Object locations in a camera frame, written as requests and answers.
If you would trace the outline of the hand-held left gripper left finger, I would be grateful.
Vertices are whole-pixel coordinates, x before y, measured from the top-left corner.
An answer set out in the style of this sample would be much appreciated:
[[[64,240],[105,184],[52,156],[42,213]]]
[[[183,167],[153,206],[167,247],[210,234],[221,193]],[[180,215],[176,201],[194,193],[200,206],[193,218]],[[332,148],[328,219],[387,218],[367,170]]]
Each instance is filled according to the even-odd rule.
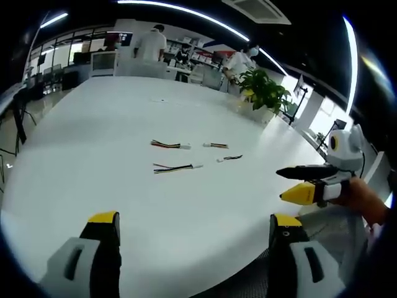
[[[119,297],[120,214],[93,215],[47,261],[39,285],[47,297]]]

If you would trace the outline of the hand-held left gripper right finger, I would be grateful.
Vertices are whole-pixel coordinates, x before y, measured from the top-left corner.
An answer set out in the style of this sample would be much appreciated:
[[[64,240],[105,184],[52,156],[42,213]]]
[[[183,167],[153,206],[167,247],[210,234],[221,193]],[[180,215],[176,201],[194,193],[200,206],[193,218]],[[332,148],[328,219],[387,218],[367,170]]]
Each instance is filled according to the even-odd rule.
[[[297,218],[270,216],[269,297],[337,297],[345,287],[337,261]]]

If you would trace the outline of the person's right hand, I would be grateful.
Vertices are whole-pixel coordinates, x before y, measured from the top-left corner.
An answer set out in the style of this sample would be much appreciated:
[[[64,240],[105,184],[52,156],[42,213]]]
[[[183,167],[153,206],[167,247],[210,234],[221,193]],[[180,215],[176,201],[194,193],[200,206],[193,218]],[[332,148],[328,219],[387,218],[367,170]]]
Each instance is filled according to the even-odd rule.
[[[357,177],[350,179],[346,192],[330,202],[360,214],[369,225],[383,225],[390,211],[365,181]]]

